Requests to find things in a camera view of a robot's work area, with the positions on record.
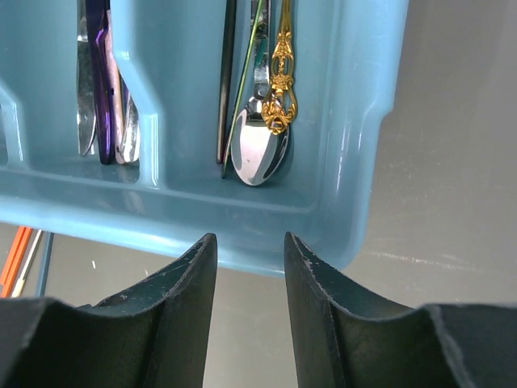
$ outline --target gold utensil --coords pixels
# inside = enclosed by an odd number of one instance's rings
[[[271,133],[280,135],[296,118],[298,104],[292,86],[294,78],[294,54],[292,51],[292,1],[282,1],[280,26],[276,37],[276,46],[271,57],[271,87],[262,106],[262,118]],[[286,97],[291,105],[286,110]]]

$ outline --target blue plastic tray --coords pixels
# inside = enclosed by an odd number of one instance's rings
[[[141,118],[138,167],[78,156],[75,1],[1,1],[0,221],[171,256],[214,232],[222,265],[267,274],[283,272],[290,230],[332,265],[350,263],[407,0],[293,1],[300,111],[287,162],[260,188],[221,179],[215,163],[225,0],[111,2],[116,58]],[[239,1],[236,76],[249,3]]]

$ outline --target purple utensil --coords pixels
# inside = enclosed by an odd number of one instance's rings
[[[99,158],[102,164],[110,164],[115,159],[115,125],[106,57],[108,32],[106,0],[86,0],[86,25],[94,78]]]

